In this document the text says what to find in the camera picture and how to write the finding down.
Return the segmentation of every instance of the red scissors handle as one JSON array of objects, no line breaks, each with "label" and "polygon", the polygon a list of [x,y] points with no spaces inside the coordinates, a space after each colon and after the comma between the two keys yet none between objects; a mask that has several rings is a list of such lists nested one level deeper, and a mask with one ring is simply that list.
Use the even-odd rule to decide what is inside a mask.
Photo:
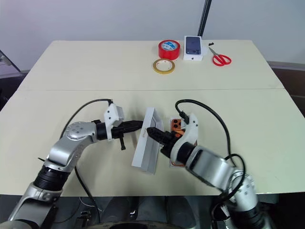
[{"label": "red scissors handle", "polygon": [[228,56],[225,56],[222,54],[213,56],[213,63],[217,66],[224,66],[224,65],[230,64],[231,62],[232,62],[232,60]]}]

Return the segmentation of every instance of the tape label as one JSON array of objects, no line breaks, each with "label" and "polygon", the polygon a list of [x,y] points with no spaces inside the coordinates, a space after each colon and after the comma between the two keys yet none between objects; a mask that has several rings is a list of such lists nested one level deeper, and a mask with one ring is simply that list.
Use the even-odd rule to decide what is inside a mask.
[{"label": "tape label", "polygon": [[174,42],[163,42],[162,43],[162,48],[164,50],[175,50],[177,48],[177,44]]}]

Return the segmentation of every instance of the floor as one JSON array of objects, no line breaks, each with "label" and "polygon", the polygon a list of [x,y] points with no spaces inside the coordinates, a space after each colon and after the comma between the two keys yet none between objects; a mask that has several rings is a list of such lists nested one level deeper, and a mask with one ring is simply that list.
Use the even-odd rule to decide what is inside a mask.
[{"label": "floor", "polygon": [[[14,94],[25,77],[24,75],[14,72],[13,74],[17,74],[17,77],[15,77],[15,75],[8,73],[7,68],[5,69],[5,76],[5,74],[1,74],[1,67],[3,67],[3,63],[0,62],[0,110]],[[305,71],[286,69],[273,69],[273,71],[281,80],[285,89],[289,92],[293,101],[305,117]],[[192,209],[196,221],[194,228],[210,228],[210,217],[208,212],[213,197],[185,198]],[[269,203],[269,205],[266,204],[266,207],[274,221],[279,225],[278,228],[297,228],[303,223],[305,193],[268,194],[259,195],[259,198],[262,202]],[[7,220],[19,199],[20,196],[0,195],[0,222]],[[96,201],[99,208],[103,210],[106,209],[111,199],[111,197],[96,198]],[[160,210],[160,206],[157,206],[156,204],[161,203],[161,206],[164,207],[164,204],[162,204],[164,199],[165,197],[140,197],[138,219],[166,222],[166,211]],[[87,205],[91,205],[88,198],[83,198],[82,201]],[[80,216],[82,211],[90,211],[92,213],[90,223],[94,224],[96,221],[94,208],[81,203],[78,197],[62,197],[58,201],[58,207],[59,211],[55,219],[55,222],[58,223],[54,223],[51,227],[52,229],[74,228],[76,219]]]}]

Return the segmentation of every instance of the white table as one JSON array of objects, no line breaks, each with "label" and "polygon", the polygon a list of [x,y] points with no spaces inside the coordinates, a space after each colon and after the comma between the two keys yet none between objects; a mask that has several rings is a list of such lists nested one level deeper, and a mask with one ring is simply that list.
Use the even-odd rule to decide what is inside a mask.
[{"label": "white table", "polygon": [[[244,45],[243,50],[237,50],[234,54],[230,53],[230,47],[233,46],[231,44],[239,42],[241,46]],[[96,53],[94,46],[103,46],[105,49],[107,47],[105,45],[107,42],[76,43],[83,44],[80,45],[80,49],[85,58],[88,58],[90,53]],[[129,50],[136,50],[134,53],[125,55],[125,59],[129,61],[136,57],[139,52],[138,47],[143,48],[150,44],[147,49],[151,50],[157,43],[109,42],[108,46],[117,44]],[[167,79],[172,77],[172,74],[159,75],[152,70],[151,65],[140,66],[140,68],[146,69],[147,75],[162,79],[164,85],[149,84],[140,80],[136,81],[137,83],[129,82],[126,80],[128,77],[140,79],[145,74],[142,71],[129,72],[131,67],[119,61],[117,65],[120,70],[113,69],[116,72],[114,76],[99,78],[87,74],[87,83],[85,83],[83,74],[77,77],[74,75],[77,73],[75,68],[82,73],[85,73],[84,69],[89,68],[86,65],[80,67],[78,66],[80,62],[73,64],[67,59],[61,66],[54,65],[52,71],[60,75],[52,74],[53,78],[50,79],[50,66],[54,62],[58,63],[57,60],[52,61],[58,55],[55,55],[55,51],[59,50],[58,46],[62,49],[62,56],[67,57],[70,51],[65,46],[74,45],[74,42],[54,42],[0,112],[0,180],[2,182],[0,193],[22,195],[42,166],[42,162],[37,157],[46,157],[71,114],[85,102],[96,98],[112,98],[116,104],[124,108],[126,120],[143,119],[146,107],[154,106],[164,120],[166,130],[169,129],[169,118],[177,116],[174,108],[177,100],[192,98],[206,103],[227,124],[231,134],[232,152],[241,154],[245,159],[247,171],[253,175],[258,193],[305,191],[305,184],[298,182],[295,178],[297,174],[305,172],[303,167],[305,119],[251,42],[214,41],[214,43],[215,49],[216,44],[220,43],[221,53],[227,54],[232,57],[233,62],[237,62],[230,67],[230,75],[227,73],[224,75],[224,72],[221,74],[222,69],[213,66],[210,63],[210,57],[198,63],[177,60],[176,69],[172,73],[175,73],[177,79],[181,79],[179,83],[174,83],[177,90]],[[92,48],[86,51],[84,47],[89,46]],[[252,77],[245,76],[249,80],[242,80],[243,78],[239,76],[246,61],[240,60],[243,63],[241,65],[234,57],[244,52],[256,53],[251,68],[260,69],[261,75],[255,79],[253,79],[255,77],[253,73],[249,73]],[[92,72],[101,70],[97,61],[90,67]],[[214,74],[217,73],[217,77],[223,80],[229,77],[232,80],[225,80],[226,84],[214,81],[212,77],[207,80],[210,76],[207,70],[201,78],[199,71],[202,68],[209,69],[209,72]],[[189,69],[189,72],[183,80],[181,72],[184,73],[185,69]],[[200,85],[200,83],[190,84],[185,81],[192,77],[201,83],[206,80],[206,83]],[[107,81],[111,88],[107,89],[107,86],[102,84],[103,81]],[[217,120],[200,107],[191,104],[182,106],[185,111],[194,112],[199,119],[198,143],[221,156],[226,156],[225,134]],[[106,104],[92,104],[81,111],[74,120],[91,121],[102,118],[105,109]],[[139,131],[126,134],[124,140],[127,149],[125,151],[120,150],[119,140],[101,141],[85,150],[78,167],[94,196],[219,194],[216,189],[201,183],[185,169],[169,168],[169,160],[162,154],[159,154],[155,175],[148,175],[132,168],[131,162],[138,134]],[[74,173],[68,178],[63,195],[85,196]]]}]

